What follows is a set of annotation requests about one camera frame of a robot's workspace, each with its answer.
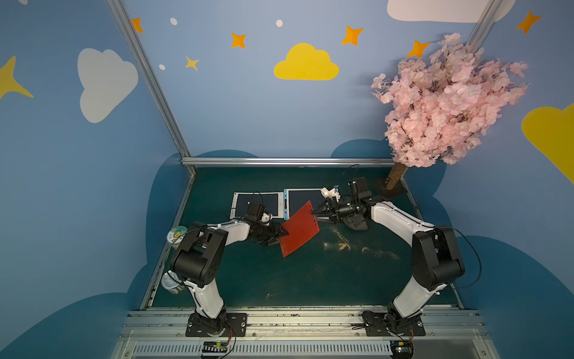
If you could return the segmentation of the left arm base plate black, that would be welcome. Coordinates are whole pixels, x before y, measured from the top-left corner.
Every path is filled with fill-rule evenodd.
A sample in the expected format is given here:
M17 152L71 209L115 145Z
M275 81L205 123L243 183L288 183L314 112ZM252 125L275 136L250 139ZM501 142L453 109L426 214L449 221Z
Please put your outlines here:
M246 335L248 315L244 313L220 314L215 319L192 313L185 330L187 337L235 337Z

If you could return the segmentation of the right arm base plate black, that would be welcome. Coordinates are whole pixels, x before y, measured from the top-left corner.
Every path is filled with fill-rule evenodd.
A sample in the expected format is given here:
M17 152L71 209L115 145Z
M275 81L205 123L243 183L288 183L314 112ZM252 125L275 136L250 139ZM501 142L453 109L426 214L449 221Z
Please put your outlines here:
M421 314L402 318L397 313L363 311L361 314L368 337L424 337Z

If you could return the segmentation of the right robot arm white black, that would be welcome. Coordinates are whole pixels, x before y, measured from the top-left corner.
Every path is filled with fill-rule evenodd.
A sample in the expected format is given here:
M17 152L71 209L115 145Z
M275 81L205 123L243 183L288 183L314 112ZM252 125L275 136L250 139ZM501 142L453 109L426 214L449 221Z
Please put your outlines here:
M390 302L387 325L406 326L419 321L422 309L434 296L465 274L454 229L435 226L399 209L383 196L374 196L363 177L348 182L351 193L337 186L320 189L324 202L312 211L333 224L366 231L368 222L379 224L403 239L411 248L411 277Z

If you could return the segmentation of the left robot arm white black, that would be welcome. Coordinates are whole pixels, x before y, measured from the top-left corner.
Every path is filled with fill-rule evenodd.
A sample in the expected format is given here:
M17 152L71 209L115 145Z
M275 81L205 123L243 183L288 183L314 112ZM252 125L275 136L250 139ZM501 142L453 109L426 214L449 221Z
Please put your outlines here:
M180 236L167 276L191 292L202 320L215 322L226 312L215 280L226 247L248 239L274 245L287 235L287 229L258 203L251 204L244 216L224 223L194 222Z

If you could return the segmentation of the red framed drawing tablet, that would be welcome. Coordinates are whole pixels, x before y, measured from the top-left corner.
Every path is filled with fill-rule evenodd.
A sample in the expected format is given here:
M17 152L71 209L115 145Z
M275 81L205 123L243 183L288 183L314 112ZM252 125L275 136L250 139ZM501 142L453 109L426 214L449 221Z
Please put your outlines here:
M318 221L312 211L312 203L309 200L283 224L283 228L288 232L287 236L280 238L283 257L288 257L319 233Z

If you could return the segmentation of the grey blue wiping cloth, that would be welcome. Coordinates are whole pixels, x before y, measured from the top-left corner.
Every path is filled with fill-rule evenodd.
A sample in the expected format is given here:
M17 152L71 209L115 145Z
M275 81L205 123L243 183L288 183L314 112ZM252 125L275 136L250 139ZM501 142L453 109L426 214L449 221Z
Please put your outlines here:
M345 216L342 221L351 230L367 231L369 229L366 218L360 214Z

